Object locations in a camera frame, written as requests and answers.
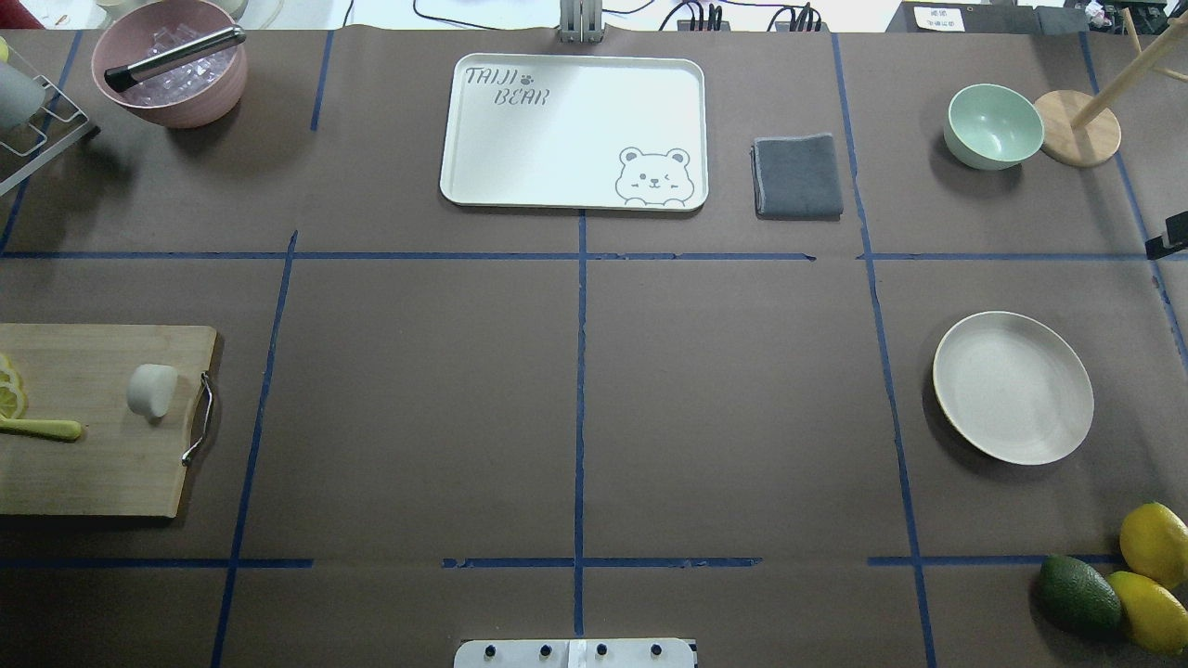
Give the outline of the beige round plate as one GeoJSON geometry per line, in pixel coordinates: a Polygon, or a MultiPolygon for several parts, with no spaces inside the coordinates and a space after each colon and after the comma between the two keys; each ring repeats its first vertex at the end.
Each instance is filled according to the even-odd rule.
{"type": "Polygon", "coordinates": [[[988,456],[1042,466],[1085,443],[1095,412],[1091,377],[1056,330],[988,310],[946,330],[933,358],[935,396],[952,427],[988,456]]]}

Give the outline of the white bear serving tray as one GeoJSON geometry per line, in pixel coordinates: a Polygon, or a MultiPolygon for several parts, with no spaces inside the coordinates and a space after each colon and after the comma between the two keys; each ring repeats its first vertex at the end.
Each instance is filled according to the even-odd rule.
{"type": "Polygon", "coordinates": [[[474,52],[455,64],[440,172],[455,204],[695,212],[708,168],[691,59],[474,52]]]}

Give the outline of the mint green bowl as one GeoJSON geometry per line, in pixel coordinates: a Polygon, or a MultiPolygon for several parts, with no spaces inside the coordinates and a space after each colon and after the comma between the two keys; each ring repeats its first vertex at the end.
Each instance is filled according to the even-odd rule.
{"type": "Polygon", "coordinates": [[[1013,168],[1040,152],[1044,139],[1040,111],[1007,87],[963,87],[948,102],[943,141],[949,153],[968,168],[1013,168]]]}

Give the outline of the yellow lemon upper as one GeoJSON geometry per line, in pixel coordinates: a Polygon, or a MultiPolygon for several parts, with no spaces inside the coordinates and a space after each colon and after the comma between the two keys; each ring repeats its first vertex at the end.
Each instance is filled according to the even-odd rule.
{"type": "Polygon", "coordinates": [[[1187,527],[1170,508],[1140,504],[1123,519],[1117,540],[1130,571],[1167,590],[1187,579],[1187,527]]]}

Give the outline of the yellow lemon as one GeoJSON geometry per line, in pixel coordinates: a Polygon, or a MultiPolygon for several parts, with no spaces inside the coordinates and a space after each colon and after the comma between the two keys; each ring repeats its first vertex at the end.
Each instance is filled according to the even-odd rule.
{"type": "Polygon", "coordinates": [[[1170,508],[1140,504],[1123,519],[1117,540],[1130,571],[1167,590],[1187,579],[1187,527],[1170,508]]]}
{"type": "Polygon", "coordinates": [[[1123,609],[1124,634],[1146,651],[1176,656],[1187,645],[1184,606],[1162,584],[1125,571],[1106,576],[1123,609]]]}

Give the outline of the black box with label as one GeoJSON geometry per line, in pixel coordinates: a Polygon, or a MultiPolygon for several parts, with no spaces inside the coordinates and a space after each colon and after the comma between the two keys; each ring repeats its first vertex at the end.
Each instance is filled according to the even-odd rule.
{"type": "Polygon", "coordinates": [[[1042,29],[1036,11],[1026,6],[908,1],[898,5],[885,32],[1041,34],[1042,29]]]}

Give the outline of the green avocado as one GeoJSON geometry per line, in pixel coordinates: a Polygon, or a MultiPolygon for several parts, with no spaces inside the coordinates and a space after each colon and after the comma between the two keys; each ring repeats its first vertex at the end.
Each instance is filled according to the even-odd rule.
{"type": "Polygon", "coordinates": [[[1034,597],[1040,612],[1068,634],[1108,639],[1121,625],[1116,590],[1082,559],[1048,555],[1040,565],[1034,597]]]}

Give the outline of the folded grey cloth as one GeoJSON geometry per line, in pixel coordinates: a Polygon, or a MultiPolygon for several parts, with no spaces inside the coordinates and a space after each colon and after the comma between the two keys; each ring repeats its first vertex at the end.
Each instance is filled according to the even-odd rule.
{"type": "Polygon", "coordinates": [[[832,133],[757,138],[751,156],[759,218],[828,221],[843,215],[832,133]]]}

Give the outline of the yellow lemon lower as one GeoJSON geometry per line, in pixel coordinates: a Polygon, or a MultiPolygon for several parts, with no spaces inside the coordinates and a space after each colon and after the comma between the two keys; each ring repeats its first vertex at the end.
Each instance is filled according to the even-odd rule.
{"type": "Polygon", "coordinates": [[[1124,634],[1146,651],[1176,656],[1187,645],[1184,606],[1162,584],[1125,571],[1106,576],[1123,609],[1124,634]]]}

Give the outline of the pink bowl with ice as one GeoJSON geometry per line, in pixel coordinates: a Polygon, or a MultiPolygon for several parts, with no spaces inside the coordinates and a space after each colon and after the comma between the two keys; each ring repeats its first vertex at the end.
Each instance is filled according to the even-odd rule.
{"type": "Polygon", "coordinates": [[[196,128],[215,122],[239,102],[247,77],[242,44],[116,93],[102,78],[107,68],[127,65],[220,29],[234,19],[207,1],[148,4],[119,18],[107,29],[91,56],[91,75],[110,101],[148,122],[169,128],[196,128]]]}

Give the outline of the steel black-tipped tongs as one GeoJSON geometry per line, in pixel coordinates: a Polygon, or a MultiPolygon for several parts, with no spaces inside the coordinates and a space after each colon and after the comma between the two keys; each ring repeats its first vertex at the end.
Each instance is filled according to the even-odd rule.
{"type": "Polygon", "coordinates": [[[139,62],[107,68],[102,78],[110,90],[122,93],[143,84],[148,78],[160,76],[162,73],[172,71],[173,68],[187,65],[195,59],[235,48],[242,44],[246,37],[246,31],[241,26],[230,25],[211,33],[200,34],[195,39],[139,59],[139,62]]]}

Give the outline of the bamboo cutting board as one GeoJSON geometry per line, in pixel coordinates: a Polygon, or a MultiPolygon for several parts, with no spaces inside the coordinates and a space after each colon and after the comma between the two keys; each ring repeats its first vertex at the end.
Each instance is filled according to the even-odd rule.
{"type": "Polygon", "coordinates": [[[4,513],[172,519],[216,340],[209,326],[4,323],[4,355],[21,379],[26,418],[84,427],[75,443],[4,434],[4,513]],[[178,373],[158,420],[124,398],[144,364],[178,373]]]}

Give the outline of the yellow-green plastic knife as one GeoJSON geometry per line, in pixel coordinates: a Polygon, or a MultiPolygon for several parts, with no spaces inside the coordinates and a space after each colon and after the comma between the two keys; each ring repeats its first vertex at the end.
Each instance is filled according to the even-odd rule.
{"type": "Polygon", "coordinates": [[[61,443],[76,443],[84,435],[77,421],[1,418],[1,431],[29,437],[43,437],[61,443]]]}

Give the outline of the light blue cup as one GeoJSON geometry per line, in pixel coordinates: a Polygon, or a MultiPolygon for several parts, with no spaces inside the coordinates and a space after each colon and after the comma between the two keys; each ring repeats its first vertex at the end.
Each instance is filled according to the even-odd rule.
{"type": "Polygon", "coordinates": [[[29,122],[42,111],[45,88],[37,78],[1,62],[1,131],[7,132],[29,122]]]}

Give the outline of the aluminium frame post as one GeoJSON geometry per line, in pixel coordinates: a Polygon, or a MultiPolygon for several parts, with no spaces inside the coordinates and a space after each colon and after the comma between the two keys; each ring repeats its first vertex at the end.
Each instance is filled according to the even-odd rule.
{"type": "Polygon", "coordinates": [[[560,40],[562,43],[598,44],[604,38],[605,21],[601,0],[560,1],[560,40]]]}

